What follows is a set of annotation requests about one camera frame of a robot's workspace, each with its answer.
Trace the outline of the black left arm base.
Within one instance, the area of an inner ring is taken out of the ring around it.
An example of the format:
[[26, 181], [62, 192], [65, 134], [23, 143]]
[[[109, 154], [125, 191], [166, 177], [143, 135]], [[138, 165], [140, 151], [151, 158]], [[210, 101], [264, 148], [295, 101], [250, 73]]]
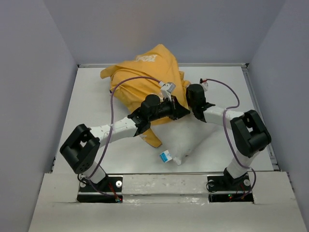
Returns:
[[77, 175], [79, 188], [77, 202], [79, 203], [122, 203], [123, 176], [109, 175], [98, 184], [87, 180], [85, 176]]

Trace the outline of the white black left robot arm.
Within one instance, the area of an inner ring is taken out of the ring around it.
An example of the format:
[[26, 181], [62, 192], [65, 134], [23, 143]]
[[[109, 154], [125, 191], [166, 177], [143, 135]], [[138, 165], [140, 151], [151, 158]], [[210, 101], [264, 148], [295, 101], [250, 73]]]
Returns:
[[190, 114], [175, 96], [164, 99], [150, 94], [135, 111], [110, 125], [87, 127], [78, 125], [60, 148], [60, 153], [75, 174], [82, 174], [97, 191], [106, 188], [108, 175], [95, 161], [98, 150], [114, 141], [135, 137], [146, 132], [151, 122], [168, 117], [180, 119]]

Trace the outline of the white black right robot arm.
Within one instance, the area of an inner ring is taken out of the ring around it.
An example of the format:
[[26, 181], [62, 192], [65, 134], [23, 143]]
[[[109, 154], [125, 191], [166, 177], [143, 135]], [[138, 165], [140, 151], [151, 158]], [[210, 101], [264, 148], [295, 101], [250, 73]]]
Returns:
[[207, 102], [202, 84], [189, 85], [186, 100], [198, 120], [223, 127], [234, 157], [224, 170], [222, 184], [234, 189], [254, 158], [271, 143], [270, 133], [255, 110], [237, 112], [234, 106], [223, 109]]

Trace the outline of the white pillow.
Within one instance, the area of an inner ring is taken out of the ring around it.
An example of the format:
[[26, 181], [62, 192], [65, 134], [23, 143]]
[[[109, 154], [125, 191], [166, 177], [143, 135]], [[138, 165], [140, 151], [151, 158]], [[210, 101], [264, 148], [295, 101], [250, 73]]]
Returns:
[[189, 114], [166, 124], [151, 126], [151, 129], [169, 152], [172, 160], [181, 165], [183, 158], [209, 137], [216, 126], [202, 122], [193, 114]]

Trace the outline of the yellow printed pillowcase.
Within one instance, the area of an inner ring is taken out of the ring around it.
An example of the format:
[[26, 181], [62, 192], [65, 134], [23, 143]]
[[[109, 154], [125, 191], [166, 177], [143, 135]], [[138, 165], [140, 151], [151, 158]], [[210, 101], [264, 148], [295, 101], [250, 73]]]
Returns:
[[143, 128], [146, 124], [156, 126], [171, 122], [167, 116], [150, 122], [136, 113], [148, 95], [162, 95], [160, 82], [173, 83], [175, 89], [172, 91], [172, 96], [183, 108], [189, 108], [186, 88], [190, 82], [184, 79], [184, 73], [179, 70], [175, 56], [162, 44], [158, 44], [144, 54], [137, 55], [132, 60], [105, 68], [100, 72], [100, 77], [110, 78], [111, 94], [129, 110], [128, 117], [135, 122], [140, 121]]

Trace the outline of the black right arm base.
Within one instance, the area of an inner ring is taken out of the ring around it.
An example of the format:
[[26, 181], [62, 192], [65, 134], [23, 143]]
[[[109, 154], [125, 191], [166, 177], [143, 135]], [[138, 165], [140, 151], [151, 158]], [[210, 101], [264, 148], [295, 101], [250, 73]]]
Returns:
[[227, 170], [224, 170], [222, 175], [207, 176], [206, 189], [210, 203], [253, 203], [251, 188], [248, 173], [236, 179], [233, 179]]

